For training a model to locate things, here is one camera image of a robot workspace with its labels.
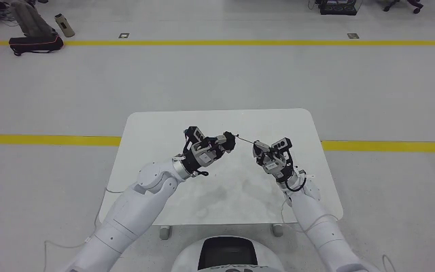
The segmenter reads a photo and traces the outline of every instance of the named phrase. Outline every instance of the table leg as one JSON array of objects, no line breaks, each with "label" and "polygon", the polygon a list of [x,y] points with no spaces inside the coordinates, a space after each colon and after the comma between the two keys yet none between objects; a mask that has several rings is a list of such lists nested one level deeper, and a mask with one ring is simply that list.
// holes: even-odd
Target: table leg
[{"label": "table leg", "polygon": [[282,224],[272,224],[272,233],[275,237],[283,236],[283,225]]},{"label": "table leg", "polygon": [[169,236],[171,236],[171,226],[160,226],[160,238],[162,240],[169,239]]}]

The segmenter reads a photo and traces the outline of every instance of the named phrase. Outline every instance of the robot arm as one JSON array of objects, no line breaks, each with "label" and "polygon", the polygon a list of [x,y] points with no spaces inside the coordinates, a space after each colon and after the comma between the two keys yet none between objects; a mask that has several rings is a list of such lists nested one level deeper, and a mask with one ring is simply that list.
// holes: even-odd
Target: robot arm
[{"label": "robot arm", "polygon": [[296,219],[317,250],[327,271],[354,272],[379,270],[356,256],[346,242],[335,219],[319,202],[319,190],[307,181],[304,170],[294,166],[290,148],[292,143],[284,138],[269,147],[255,141],[253,146],[257,164],[275,177],[287,204],[292,207]]},{"label": "robot arm", "polygon": [[137,181],[112,205],[98,231],[62,271],[110,271],[125,249],[152,225],[179,184],[189,177],[208,175],[198,169],[230,153],[235,146],[235,137],[229,132],[205,137],[191,126],[185,136],[183,154],[144,166]]}]

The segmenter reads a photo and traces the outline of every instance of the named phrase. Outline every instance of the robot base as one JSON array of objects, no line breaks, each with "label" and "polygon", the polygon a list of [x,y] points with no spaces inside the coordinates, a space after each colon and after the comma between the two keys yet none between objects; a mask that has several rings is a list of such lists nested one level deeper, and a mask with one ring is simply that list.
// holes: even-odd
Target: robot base
[{"label": "robot base", "polygon": [[200,271],[224,265],[251,265],[284,271],[278,256],[261,243],[243,237],[216,236],[186,247],[178,255],[171,272]]}]

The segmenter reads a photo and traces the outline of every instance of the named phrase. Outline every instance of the cable on floor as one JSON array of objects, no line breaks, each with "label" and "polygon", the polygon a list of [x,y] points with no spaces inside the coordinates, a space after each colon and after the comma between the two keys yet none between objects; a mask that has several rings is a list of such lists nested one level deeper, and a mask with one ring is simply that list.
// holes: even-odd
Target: cable on floor
[{"label": "cable on floor", "polygon": [[[314,222],[306,230],[304,230],[302,227],[300,227],[302,229],[301,231],[297,230],[297,229],[291,227],[289,224],[286,224],[284,222],[283,210],[284,210],[284,204],[285,204],[286,201],[287,200],[284,200],[284,202],[281,205],[281,220],[282,220],[284,226],[290,228],[292,231],[296,231],[297,233],[307,233],[309,230],[311,230],[315,226],[315,223],[317,221],[319,221],[321,218],[323,218],[325,216],[332,216],[333,218],[335,218],[338,221],[338,218],[335,215],[333,215],[333,214],[324,214],[322,216],[319,216],[316,220],[314,220]],[[385,265],[385,260],[388,260],[389,264],[391,265],[391,267],[393,269],[393,272],[396,272],[396,268],[394,267],[393,262],[390,260],[390,258],[388,257],[387,254],[384,254],[384,255],[382,255],[382,265],[383,265],[383,268],[385,269],[385,272],[388,272],[387,266]]]},{"label": "cable on floor", "polygon": [[[113,192],[113,191],[110,191],[110,190],[107,189],[107,187],[105,187],[104,188],[104,192],[106,192],[106,191],[111,192],[113,194],[120,194],[120,193],[122,193],[122,192]],[[92,234],[89,235],[88,238],[86,238],[85,242],[83,242],[83,243],[81,243],[79,245],[60,245],[60,244],[54,243],[53,241],[50,241],[50,240],[45,240],[43,242],[43,272],[46,272],[46,269],[47,269],[47,245],[48,244],[54,245],[54,246],[56,246],[58,248],[68,248],[68,249],[79,248],[79,247],[83,246],[88,241],[88,239],[91,238],[94,235],[95,231],[97,231],[97,219],[98,219],[98,215],[100,214],[101,206],[103,205],[103,200],[104,200],[104,195],[103,195],[103,198],[101,199],[100,207],[98,208],[97,214],[95,215],[94,230],[92,231]]]}]

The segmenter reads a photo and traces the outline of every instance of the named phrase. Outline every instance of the yellow stripe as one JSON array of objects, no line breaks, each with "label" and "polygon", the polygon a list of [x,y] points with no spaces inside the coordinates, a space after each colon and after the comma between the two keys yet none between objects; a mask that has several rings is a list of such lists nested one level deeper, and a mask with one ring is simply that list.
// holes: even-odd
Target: yellow stripe
[{"label": "yellow stripe", "polygon": [[0,144],[49,146],[119,146],[121,137],[69,135],[0,135]]},{"label": "yellow stripe", "polygon": [[322,141],[325,151],[435,153],[435,142],[422,141]]},{"label": "yellow stripe", "polygon": [[[116,136],[0,135],[3,145],[119,146]],[[322,141],[325,151],[435,153],[435,142],[420,141]]]},{"label": "yellow stripe", "polygon": [[[68,46],[435,46],[433,41],[362,40],[160,40],[160,41],[65,41]],[[7,46],[7,41],[0,41]]]}]

